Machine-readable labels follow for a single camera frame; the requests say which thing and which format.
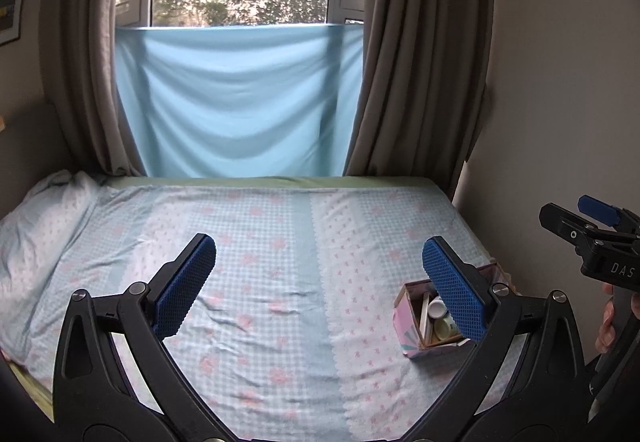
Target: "silver bolt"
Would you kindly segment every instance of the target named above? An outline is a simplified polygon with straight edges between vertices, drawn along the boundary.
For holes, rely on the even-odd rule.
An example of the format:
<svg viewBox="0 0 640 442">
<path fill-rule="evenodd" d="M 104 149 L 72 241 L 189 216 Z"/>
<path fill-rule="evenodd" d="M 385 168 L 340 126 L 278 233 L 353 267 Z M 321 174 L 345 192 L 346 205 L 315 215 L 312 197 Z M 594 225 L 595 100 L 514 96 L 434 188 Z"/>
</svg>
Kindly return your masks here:
<svg viewBox="0 0 640 442">
<path fill-rule="evenodd" d="M 566 303 L 566 294 L 564 292 L 560 292 L 559 290 L 554 290 L 552 294 L 554 300 L 558 303 Z"/>
<path fill-rule="evenodd" d="M 136 281 L 129 286 L 129 293 L 137 296 L 142 294 L 146 289 L 146 285 L 142 281 Z"/>
<path fill-rule="evenodd" d="M 496 283 L 492 289 L 494 294 L 500 297 L 505 297 L 509 293 L 509 287 L 504 283 Z"/>
<path fill-rule="evenodd" d="M 86 298 L 86 290 L 76 290 L 73 294 L 71 294 L 71 299 L 73 301 L 82 301 Z"/>
</svg>

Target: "bed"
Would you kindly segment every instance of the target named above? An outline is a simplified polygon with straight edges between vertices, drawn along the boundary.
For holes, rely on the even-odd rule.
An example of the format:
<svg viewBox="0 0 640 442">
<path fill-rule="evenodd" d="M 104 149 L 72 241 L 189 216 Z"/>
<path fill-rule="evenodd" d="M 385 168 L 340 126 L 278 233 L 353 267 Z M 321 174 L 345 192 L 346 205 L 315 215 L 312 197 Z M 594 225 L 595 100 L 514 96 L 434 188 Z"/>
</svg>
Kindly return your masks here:
<svg viewBox="0 0 640 442">
<path fill-rule="evenodd" d="M 60 170 L 0 222 L 0 347 L 50 412 L 71 292 L 148 281 L 198 232 L 215 269 L 165 345 L 241 438 L 398 438 L 444 390 L 470 345 L 403 356 L 392 325 L 401 285 L 424 278 L 424 241 L 491 261 L 446 196 L 417 178 L 105 179 Z M 138 398 L 157 409 L 121 336 Z M 516 340 L 482 408 L 499 400 Z"/>
</svg>

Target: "textured blue pad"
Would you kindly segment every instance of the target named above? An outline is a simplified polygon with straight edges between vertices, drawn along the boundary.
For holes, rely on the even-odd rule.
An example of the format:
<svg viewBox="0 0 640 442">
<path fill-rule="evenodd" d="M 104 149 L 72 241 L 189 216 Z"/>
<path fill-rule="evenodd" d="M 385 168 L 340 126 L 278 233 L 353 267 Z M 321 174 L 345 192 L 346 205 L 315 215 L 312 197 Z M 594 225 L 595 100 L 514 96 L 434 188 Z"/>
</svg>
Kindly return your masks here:
<svg viewBox="0 0 640 442">
<path fill-rule="evenodd" d="M 216 264 L 216 244 L 203 238 L 156 301 L 153 326 L 158 339 L 174 336 Z"/>
<path fill-rule="evenodd" d="M 482 302 L 433 238 L 422 249 L 422 266 L 462 335 L 479 342 L 486 332 Z"/>
<path fill-rule="evenodd" d="M 618 214 L 617 207 L 587 195 L 584 195 L 578 200 L 578 210 L 584 215 L 591 216 L 591 218 L 609 227 L 615 227 L 620 223 L 620 215 Z"/>
</svg>

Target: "curtain fold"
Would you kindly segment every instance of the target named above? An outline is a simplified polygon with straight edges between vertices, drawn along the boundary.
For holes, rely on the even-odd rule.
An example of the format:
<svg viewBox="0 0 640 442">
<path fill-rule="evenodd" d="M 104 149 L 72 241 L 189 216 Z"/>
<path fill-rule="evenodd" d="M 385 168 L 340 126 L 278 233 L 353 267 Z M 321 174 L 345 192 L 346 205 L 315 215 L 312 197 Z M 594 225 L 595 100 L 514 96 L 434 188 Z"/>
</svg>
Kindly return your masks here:
<svg viewBox="0 0 640 442">
<path fill-rule="evenodd" d="M 365 0 L 345 175 L 428 177 L 453 197 L 478 133 L 493 0 Z"/>
<path fill-rule="evenodd" d="M 40 69 L 82 169 L 139 175 L 114 79 L 114 0 L 42 0 Z"/>
</svg>

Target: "open cardboard box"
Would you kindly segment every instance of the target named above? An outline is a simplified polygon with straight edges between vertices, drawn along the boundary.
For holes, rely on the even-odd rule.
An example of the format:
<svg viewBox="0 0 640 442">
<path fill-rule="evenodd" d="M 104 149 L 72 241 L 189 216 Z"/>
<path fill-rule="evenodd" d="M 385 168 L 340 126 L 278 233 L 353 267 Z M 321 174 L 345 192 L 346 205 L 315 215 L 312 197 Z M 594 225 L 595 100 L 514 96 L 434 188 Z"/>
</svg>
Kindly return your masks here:
<svg viewBox="0 0 640 442">
<path fill-rule="evenodd" d="M 502 271 L 500 265 L 492 263 L 478 268 L 487 283 L 504 283 L 516 292 L 511 285 L 511 278 Z M 438 355 L 455 350 L 459 346 L 471 342 L 462 335 L 455 335 L 448 339 L 439 340 L 434 333 L 431 339 L 425 340 L 420 333 L 420 311 L 422 298 L 425 293 L 433 299 L 438 295 L 430 279 L 405 283 L 394 303 L 394 328 L 405 357 L 414 359 L 426 354 Z"/>
</svg>

